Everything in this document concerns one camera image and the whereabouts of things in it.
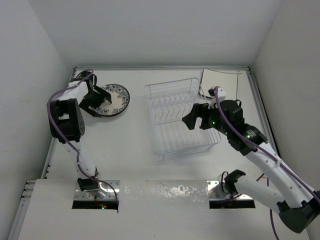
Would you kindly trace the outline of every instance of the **metal frame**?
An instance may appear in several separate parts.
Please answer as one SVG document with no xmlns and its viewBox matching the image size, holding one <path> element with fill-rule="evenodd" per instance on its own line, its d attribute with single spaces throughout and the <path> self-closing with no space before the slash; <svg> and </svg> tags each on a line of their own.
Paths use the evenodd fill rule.
<svg viewBox="0 0 320 240">
<path fill-rule="evenodd" d="M 269 125 L 266 111 L 261 99 L 261 95 L 258 89 L 258 85 L 255 79 L 255 76 L 253 75 L 252 71 L 249 69 L 248 66 L 76 66 L 72 73 L 70 74 L 68 82 L 74 77 L 76 71 L 86 70 L 86 69 L 93 69 L 96 71 L 134 71 L 134 70 L 154 70 L 154 71 L 160 71 L 160 70 L 202 70 L 202 69 L 211 69 L 211 70 L 224 70 L 224 71 L 246 71 L 247 78 L 251 87 L 251 91 L 253 93 L 253 99 L 256 106 L 256 109 L 258 111 L 259 120 L 261 122 L 261 125 L 263 127 L 263 131 L 266 134 L 267 138 L 270 141 L 270 144 L 272 145 L 273 149 L 276 151 L 276 141 L 274 140 L 274 137 L 272 135 L 271 126 Z M 41 179 L 47 178 L 47 173 L 50 170 L 50 165 L 52 161 L 52 153 L 56 146 L 56 139 L 51 140 L 51 144 L 48 150 L 48 154 L 44 163 L 44 168 L 42 171 Z M 35 181 L 27 181 L 26 186 L 33 184 L 34 186 Z M 14 222 L 11 227 L 11 231 L 8 237 L 8 240 L 17 240 L 27 213 L 28 205 L 30 202 L 32 191 L 29 189 L 28 191 L 24 191 L 21 197 L 21 201 L 18 207 L 18 210 L 16 212 Z"/>
</svg>

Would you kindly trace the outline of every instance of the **shiny metal surface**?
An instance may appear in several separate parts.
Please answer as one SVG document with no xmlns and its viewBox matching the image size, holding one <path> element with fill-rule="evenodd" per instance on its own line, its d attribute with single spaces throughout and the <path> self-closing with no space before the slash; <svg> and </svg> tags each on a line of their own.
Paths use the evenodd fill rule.
<svg viewBox="0 0 320 240">
<path fill-rule="evenodd" d="M 230 198 L 230 195 L 225 195 L 221 191 L 221 181 L 220 180 L 208 180 L 206 181 L 207 184 L 207 190 L 208 190 L 208 196 L 209 201 L 221 201 L 221 200 L 227 200 Z M 235 198 L 237 201 L 248 201 L 248 200 L 254 200 L 252 197 L 241 194 L 237 198 Z"/>
<path fill-rule="evenodd" d="M 112 185 L 114 187 L 115 192 L 119 194 L 120 192 L 119 180 L 112 180 L 112 181 L 104 180 L 104 181 Z M 99 198 L 97 199 L 97 201 L 102 201 L 102 200 L 115 201 L 116 200 L 115 193 L 109 186 L 101 182 L 99 182 L 99 185 L 100 185 L 100 189 L 102 190 L 102 194 L 99 195 Z M 81 191 L 78 183 L 76 183 L 73 200 L 74 201 L 94 201 L 95 196 L 92 194 L 92 192 Z"/>
</svg>

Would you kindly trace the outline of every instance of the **paper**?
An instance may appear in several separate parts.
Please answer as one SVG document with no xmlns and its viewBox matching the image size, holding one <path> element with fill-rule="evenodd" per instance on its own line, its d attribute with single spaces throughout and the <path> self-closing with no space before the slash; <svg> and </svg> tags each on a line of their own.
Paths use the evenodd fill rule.
<svg viewBox="0 0 320 240">
<path fill-rule="evenodd" d="M 220 86 L 226 92 L 226 100 L 237 100 L 238 74 L 203 69 L 201 86 L 205 97 L 209 99 L 212 97 L 208 90 Z"/>
</svg>

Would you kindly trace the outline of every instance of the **black and white plate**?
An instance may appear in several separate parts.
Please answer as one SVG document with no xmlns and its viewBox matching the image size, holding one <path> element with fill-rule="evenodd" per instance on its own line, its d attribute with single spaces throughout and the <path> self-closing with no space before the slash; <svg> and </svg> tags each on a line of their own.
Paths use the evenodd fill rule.
<svg viewBox="0 0 320 240">
<path fill-rule="evenodd" d="M 111 94 L 112 103 L 105 101 L 100 107 L 92 110 L 104 118 L 121 114 L 129 105 L 130 94 L 128 90 L 119 84 L 108 84 L 101 86 L 101 88 Z"/>
</svg>

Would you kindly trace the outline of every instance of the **gray wall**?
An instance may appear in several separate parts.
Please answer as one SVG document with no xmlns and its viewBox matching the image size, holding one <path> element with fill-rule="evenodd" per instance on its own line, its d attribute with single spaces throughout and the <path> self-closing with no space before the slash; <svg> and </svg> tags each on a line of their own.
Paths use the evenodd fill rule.
<svg viewBox="0 0 320 240">
<path fill-rule="evenodd" d="M 320 190 L 320 1 L 284 0 L 254 64 L 283 159 Z M 320 239 L 320 217 L 309 232 Z"/>
<path fill-rule="evenodd" d="M 1 2 L 0 33 L 0 240 L 4 240 L 25 181 L 42 172 L 50 143 L 46 102 L 67 84 L 70 72 L 27 0 Z"/>
<path fill-rule="evenodd" d="M 252 65 L 281 0 L 29 0 L 75 65 Z"/>
</svg>

